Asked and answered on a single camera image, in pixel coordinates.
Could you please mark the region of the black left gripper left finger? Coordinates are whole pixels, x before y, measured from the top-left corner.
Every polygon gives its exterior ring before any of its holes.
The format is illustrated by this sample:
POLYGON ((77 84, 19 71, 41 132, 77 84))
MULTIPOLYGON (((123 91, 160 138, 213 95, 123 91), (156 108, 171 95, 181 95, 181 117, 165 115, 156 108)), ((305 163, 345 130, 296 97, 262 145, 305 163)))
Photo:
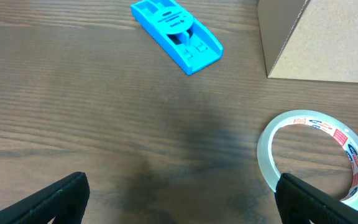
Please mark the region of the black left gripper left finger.
POLYGON ((90 197, 84 172, 74 172, 0 211, 0 224, 81 223, 90 197))

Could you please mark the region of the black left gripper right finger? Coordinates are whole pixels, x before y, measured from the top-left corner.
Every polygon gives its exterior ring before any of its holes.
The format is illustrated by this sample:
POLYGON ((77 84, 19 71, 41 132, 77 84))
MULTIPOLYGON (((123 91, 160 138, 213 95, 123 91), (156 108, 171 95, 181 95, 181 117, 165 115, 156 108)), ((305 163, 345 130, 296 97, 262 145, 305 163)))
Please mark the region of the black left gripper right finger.
POLYGON ((283 224, 358 224, 358 211, 289 173, 276 186, 283 224))

